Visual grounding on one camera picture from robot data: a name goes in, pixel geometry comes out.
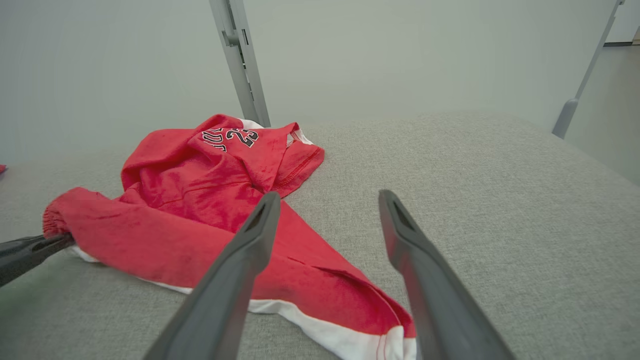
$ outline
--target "metal bracket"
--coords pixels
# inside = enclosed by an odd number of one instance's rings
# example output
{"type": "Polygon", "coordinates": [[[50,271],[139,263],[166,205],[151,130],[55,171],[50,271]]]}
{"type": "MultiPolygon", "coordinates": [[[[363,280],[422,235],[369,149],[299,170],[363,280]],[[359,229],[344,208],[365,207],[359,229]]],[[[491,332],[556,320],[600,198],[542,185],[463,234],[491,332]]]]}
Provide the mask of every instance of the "metal bracket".
{"type": "Polygon", "coordinates": [[[243,0],[209,0],[236,94],[246,119],[271,126],[243,0]]]}

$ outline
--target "gray fabric surface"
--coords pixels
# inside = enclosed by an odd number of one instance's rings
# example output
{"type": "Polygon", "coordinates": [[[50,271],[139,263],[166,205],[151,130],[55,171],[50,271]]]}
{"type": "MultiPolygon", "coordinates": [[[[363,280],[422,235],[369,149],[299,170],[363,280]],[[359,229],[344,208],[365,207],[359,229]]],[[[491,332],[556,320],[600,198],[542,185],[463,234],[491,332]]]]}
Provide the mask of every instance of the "gray fabric surface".
{"type": "MultiPolygon", "coordinates": [[[[408,307],[387,261],[381,188],[395,191],[522,359],[640,354],[640,188],[507,115],[301,121],[326,159],[287,202],[408,307]]],[[[131,148],[0,176],[0,241],[40,233],[73,186],[119,195],[131,148]]],[[[183,295],[63,252],[0,288],[7,359],[139,359],[183,295]]],[[[247,316],[241,359],[335,358],[278,316],[247,316]]]]}

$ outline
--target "printed number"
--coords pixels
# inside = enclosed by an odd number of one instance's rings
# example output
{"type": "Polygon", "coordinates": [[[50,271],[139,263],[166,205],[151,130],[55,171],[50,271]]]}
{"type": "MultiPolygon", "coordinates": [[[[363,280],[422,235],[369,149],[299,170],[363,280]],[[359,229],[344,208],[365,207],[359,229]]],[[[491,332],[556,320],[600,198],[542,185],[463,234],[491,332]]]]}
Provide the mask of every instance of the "printed number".
{"type": "Polygon", "coordinates": [[[227,134],[225,135],[225,137],[227,139],[233,139],[234,135],[236,135],[243,144],[249,147],[253,146],[254,141],[258,140],[258,133],[256,133],[255,131],[247,130],[247,129],[242,129],[242,130],[231,129],[227,131],[227,134]]]}
{"type": "MultiPolygon", "coordinates": [[[[219,133],[220,131],[222,131],[222,129],[211,129],[211,131],[215,133],[219,133]]],[[[221,134],[211,134],[211,133],[208,133],[207,131],[202,131],[202,139],[204,140],[205,143],[208,143],[209,145],[215,147],[216,149],[220,149],[224,152],[227,152],[227,147],[221,144],[222,142],[221,134]]]]}

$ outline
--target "gray metal frame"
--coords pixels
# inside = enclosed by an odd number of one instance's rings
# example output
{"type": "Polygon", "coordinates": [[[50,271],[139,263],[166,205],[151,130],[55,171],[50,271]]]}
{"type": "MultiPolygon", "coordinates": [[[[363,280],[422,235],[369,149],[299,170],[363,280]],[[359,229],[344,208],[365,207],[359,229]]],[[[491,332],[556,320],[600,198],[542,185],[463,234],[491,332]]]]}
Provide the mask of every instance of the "gray metal frame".
{"type": "Polygon", "coordinates": [[[554,126],[552,134],[556,135],[560,139],[564,139],[566,135],[566,131],[569,128],[569,124],[571,124],[571,119],[573,118],[573,114],[575,113],[575,109],[578,107],[578,103],[580,101],[580,96],[582,96],[582,92],[584,91],[584,87],[587,86],[587,81],[591,76],[591,71],[593,71],[593,67],[596,65],[596,61],[598,60],[598,56],[600,56],[600,51],[604,46],[607,37],[609,36],[609,31],[611,30],[611,26],[613,25],[613,21],[616,19],[616,10],[618,9],[618,5],[622,4],[624,1],[614,0],[615,5],[613,6],[613,11],[611,12],[611,16],[609,16],[609,21],[607,22],[607,26],[602,33],[602,37],[600,37],[600,41],[598,42],[598,47],[596,48],[595,53],[593,53],[593,57],[591,58],[591,63],[589,63],[589,67],[587,68],[587,72],[584,74],[584,78],[582,78],[582,82],[580,83],[580,87],[578,87],[578,92],[575,94],[573,99],[567,100],[564,104],[562,111],[560,111],[560,116],[556,121],[556,125],[554,126]]]}
{"type": "Polygon", "coordinates": [[[243,116],[270,127],[244,3],[242,0],[209,0],[209,4],[243,116]]]}

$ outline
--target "red jersey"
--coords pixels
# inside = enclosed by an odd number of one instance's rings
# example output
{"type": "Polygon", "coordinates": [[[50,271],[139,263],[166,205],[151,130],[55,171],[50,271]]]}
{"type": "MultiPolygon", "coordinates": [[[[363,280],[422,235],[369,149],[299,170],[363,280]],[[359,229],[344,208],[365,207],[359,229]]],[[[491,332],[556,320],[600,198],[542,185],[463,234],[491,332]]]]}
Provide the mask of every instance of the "red jersey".
{"type": "MultiPolygon", "coordinates": [[[[126,161],[122,196],[74,188],[47,207],[44,233],[71,232],[83,258],[189,293],[262,195],[285,197],[323,159],[295,123],[263,129],[215,115],[158,130],[126,161]]],[[[284,201],[249,311],[282,315],[343,359],[415,358],[410,315],[284,201]]]]}

